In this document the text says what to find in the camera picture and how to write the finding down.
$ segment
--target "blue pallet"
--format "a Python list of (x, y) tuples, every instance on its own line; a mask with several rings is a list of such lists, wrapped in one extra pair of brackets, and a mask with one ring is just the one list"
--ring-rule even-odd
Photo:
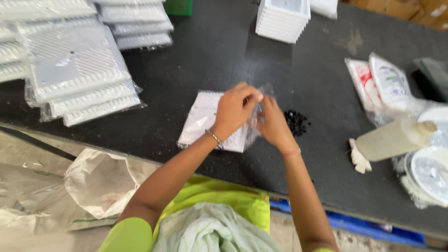
[[(286, 200), (280, 202), (270, 201), (271, 207), (279, 208), (282, 212), (291, 212), (291, 207)], [(364, 221), (355, 217), (346, 216), (340, 213), (325, 211), (330, 225), (337, 229), (346, 230), (351, 233), (365, 235), (373, 239), (403, 243), (412, 246), (427, 248), (425, 236), (399, 228), (392, 228), (391, 232), (383, 230), (377, 223)]]

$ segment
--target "green container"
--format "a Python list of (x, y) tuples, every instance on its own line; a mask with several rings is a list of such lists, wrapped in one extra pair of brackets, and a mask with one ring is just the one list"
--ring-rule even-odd
[(168, 15), (191, 16), (193, 0), (166, 0), (164, 8)]

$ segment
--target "stack of packaged items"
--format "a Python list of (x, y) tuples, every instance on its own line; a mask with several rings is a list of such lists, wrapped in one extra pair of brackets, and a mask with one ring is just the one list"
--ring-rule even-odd
[(7, 7), (1, 17), (21, 43), (26, 101), (41, 108), (41, 121), (63, 118), (73, 126), (143, 105), (112, 32), (92, 16), (94, 5), (85, 0), (0, 3)]
[(164, 0), (95, 0), (100, 21), (108, 24), (120, 50), (172, 44), (174, 28), (162, 5)]
[(262, 37), (295, 44), (310, 19), (310, 0), (262, 0), (255, 32)]

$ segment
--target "sleeve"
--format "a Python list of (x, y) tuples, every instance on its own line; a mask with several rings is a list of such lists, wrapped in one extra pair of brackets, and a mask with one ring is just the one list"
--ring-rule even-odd
[(152, 230), (140, 218), (127, 218), (113, 227), (98, 252), (151, 252)]

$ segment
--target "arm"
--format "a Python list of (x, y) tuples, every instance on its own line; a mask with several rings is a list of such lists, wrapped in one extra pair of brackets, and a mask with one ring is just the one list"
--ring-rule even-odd
[(265, 123), (259, 123), (258, 129), (263, 136), (275, 145), (285, 156), (284, 164), (288, 182), (289, 200), (300, 244), (304, 252), (318, 248), (339, 251), (322, 208), (319, 197), (311, 182), (299, 146), (286, 123), (284, 115), (274, 98), (263, 99)]
[[(210, 131), (223, 142), (249, 119), (261, 99), (263, 95), (256, 88), (246, 83), (237, 84), (221, 97)], [(147, 221), (154, 230), (165, 207), (217, 144), (211, 134), (204, 134), (157, 169), (135, 192), (117, 222), (138, 217)]]

